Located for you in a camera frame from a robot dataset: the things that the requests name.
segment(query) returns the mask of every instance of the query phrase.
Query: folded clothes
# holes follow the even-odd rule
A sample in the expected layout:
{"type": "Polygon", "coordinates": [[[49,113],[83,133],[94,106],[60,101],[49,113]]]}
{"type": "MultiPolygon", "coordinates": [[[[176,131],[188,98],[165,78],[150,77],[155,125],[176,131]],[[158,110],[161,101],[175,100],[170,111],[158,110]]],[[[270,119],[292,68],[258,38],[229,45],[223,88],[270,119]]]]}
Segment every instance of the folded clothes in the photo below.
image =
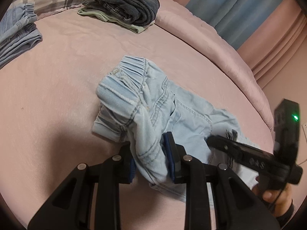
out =
{"type": "Polygon", "coordinates": [[[17,5],[4,14],[0,21],[0,69],[42,39],[33,23],[36,20],[34,3],[17,5]]]}
{"type": "Polygon", "coordinates": [[[168,174],[162,137],[167,131],[187,154],[203,163],[228,164],[250,188],[257,183],[257,172],[235,164],[205,141],[221,135],[257,147],[244,137],[236,118],[168,80],[152,61],[123,57],[99,83],[96,94],[100,106],[93,132],[116,142],[130,141],[137,167],[152,188],[185,201],[185,185],[173,184],[168,174]]]}
{"type": "Polygon", "coordinates": [[[159,0],[91,0],[87,8],[109,12],[124,23],[149,25],[160,7],[159,0]]]}
{"type": "Polygon", "coordinates": [[[106,12],[103,12],[103,11],[100,11],[100,10],[97,10],[97,9],[88,9],[86,7],[80,8],[77,13],[79,15],[82,15],[82,16],[95,16],[99,20],[102,20],[104,22],[117,23],[117,24],[127,28],[128,30],[131,30],[133,33],[136,33],[136,34],[142,33],[150,25],[154,24],[154,21],[152,21],[147,26],[136,26],[136,25],[133,25],[133,24],[124,23],[124,22],[120,21],[119,19],[117,19],[116,17],[112,16],[109,13],[106,13],[106,12]]]}

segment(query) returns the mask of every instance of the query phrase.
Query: blue gripper pad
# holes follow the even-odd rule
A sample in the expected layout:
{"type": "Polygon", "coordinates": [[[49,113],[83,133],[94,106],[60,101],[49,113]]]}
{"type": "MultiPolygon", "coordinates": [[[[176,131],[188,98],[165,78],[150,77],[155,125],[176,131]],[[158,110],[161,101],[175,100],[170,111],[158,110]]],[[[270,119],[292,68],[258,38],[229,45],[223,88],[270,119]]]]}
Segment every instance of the blue gripper pad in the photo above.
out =
{"type": "Polygon", "coordinates": [[[133,158],[130,160],[130,172],[129,172],[129,182],[131,183],[136,173],[136,164],[133,158]]]}
{"type": "Polygon", "coordinates": [[[172,181],[175,181],[175,162],[172,155],[172,144],[175,144],[174,138],[172,137],[171,132],[163,134],[164,138],[164,147],[166,152],[166,158],[168,160],[168,171],[171,176],[172,181]]]}

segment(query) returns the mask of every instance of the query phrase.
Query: bed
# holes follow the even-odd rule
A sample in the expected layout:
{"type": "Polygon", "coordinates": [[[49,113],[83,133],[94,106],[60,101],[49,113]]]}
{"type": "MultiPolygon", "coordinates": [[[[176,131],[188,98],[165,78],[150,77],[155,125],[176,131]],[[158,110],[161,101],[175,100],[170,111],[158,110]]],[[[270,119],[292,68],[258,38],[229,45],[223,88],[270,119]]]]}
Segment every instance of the bed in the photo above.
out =
{"type": "MultiPolygon", "coordinates": [[[[250,68],[216,31],[172,0],[137,35],[69,9],[36,22],[43,41],[0,70],[0,193],[26,227],[79,163],[94,165],[120,145],[92,133],[99,81],[124,55],[154,61],[178,85],[225,108],[244,134],[273,149],[273,116],[250,68]]],[[[123,229],[182,229],[185,204],[137,174],[120,186],[123,229]]]]}

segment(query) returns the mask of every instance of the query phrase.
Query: black handheld device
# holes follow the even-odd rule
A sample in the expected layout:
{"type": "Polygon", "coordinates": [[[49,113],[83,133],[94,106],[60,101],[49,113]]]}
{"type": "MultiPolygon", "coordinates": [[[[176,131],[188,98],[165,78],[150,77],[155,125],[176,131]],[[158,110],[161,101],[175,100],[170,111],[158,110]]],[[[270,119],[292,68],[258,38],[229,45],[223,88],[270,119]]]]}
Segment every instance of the black handheld device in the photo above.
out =
{"type": "Polygon", "coordinates": [[[284,99],[277,106],[274,131],[273,154],[221,136],[210,136],[207,144],[227,153],[237,163],[259,172],[262,193],[265,190],[283,190],[287,183],[298,184],[303,173],[303,169],[295,163],[300,131],[298,103],[284,99]]]}

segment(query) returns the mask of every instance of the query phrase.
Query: light blue jeans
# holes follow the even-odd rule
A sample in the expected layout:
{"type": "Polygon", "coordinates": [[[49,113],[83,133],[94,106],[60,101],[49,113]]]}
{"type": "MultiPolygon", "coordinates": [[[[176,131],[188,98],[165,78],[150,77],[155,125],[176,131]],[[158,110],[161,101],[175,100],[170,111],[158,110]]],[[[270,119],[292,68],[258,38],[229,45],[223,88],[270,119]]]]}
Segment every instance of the light blue jeans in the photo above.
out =
{"type": "Polygon", "coordinates": [[[0,69],[42,39],[33,23],[36,20],[34,3],[17,5],[4,14],[0,21],[0,69]]]}
{"type": "Polygon", "coordinates": [[[168,80],[152,61],[124,56],[96,93],[101,103],[93,131],[115,142],[129,141],[137,167],[152,188],[185,201],[185,185],[173,184],[168,174],[162,137],[167,131],[187,154],[203,163],[228,164],[250,188],[257,183],[257,172],[206,144],[214,134],[255,146],[243,136],[236,118],[168,80]]]}

